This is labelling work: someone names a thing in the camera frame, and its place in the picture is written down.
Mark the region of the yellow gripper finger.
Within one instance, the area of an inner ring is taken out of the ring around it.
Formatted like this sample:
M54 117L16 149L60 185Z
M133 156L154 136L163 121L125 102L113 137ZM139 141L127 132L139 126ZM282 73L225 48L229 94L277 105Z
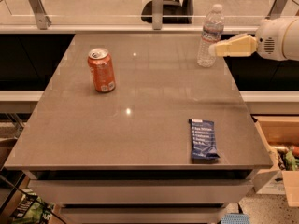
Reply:
M256 38L251 35L233 41L222 40L208 48L209 54L216 57L249 57L256 50Z
M233 41L233 40L236 40L236 39L239 39L239 38L243 38L243 37L246 37L246 36L248 36L247 33L234 35L234 36L228 38L228 41Z

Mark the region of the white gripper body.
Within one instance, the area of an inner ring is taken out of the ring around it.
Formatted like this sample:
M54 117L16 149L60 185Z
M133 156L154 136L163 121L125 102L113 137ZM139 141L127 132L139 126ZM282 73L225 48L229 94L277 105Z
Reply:
M255 33L257 40L257 53L265 59L285 61L283 53L284 36L292 21L279 18L263 20Z

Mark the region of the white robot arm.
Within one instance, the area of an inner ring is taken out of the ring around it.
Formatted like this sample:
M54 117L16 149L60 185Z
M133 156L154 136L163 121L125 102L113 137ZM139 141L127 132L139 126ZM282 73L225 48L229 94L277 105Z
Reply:
M256 52L264 59L299 61L299 18L262 20L255 36L241 34L210 45L217 57L249 57Z

